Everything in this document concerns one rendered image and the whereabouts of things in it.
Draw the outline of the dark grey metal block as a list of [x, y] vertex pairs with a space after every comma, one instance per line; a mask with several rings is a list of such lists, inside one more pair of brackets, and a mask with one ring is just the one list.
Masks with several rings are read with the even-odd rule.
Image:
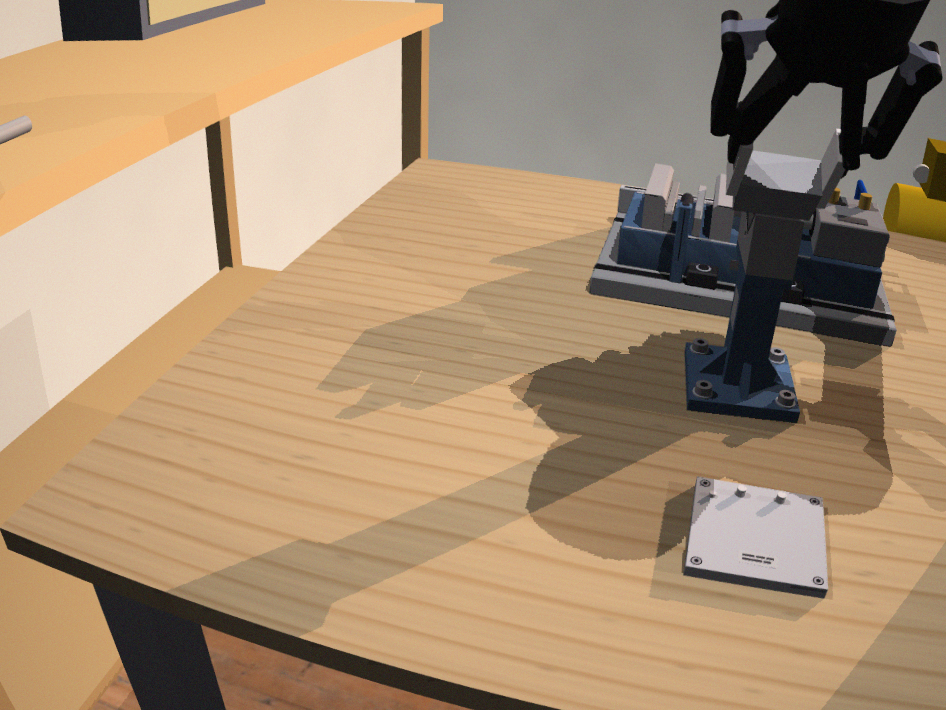
[[753, 151], [732, 210], [809, 221], [821, 198], [820, 160]]

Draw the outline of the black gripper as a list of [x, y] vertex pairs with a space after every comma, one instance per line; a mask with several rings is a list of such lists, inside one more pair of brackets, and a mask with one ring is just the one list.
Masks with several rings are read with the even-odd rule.
[[[765, 18], [743, 20], [735, 10], [723, 12], [710, 131], [730, 135], [726, 195], [737, 195], [755, 139], [809, 83], [842, 88], [841, 129], [821, 160], [816, 208], [825, 209], [840, 179], [860, 167], [860, 155], [886, 158], [922, 96], [942, 81], [938, 45], [910, 42], [929, 2], [779, 0]], [[776, 57], [738, 102], [746, 60], [764, 41]], [[862, 127], [868, 80], [896, 66], [868, 127]]]

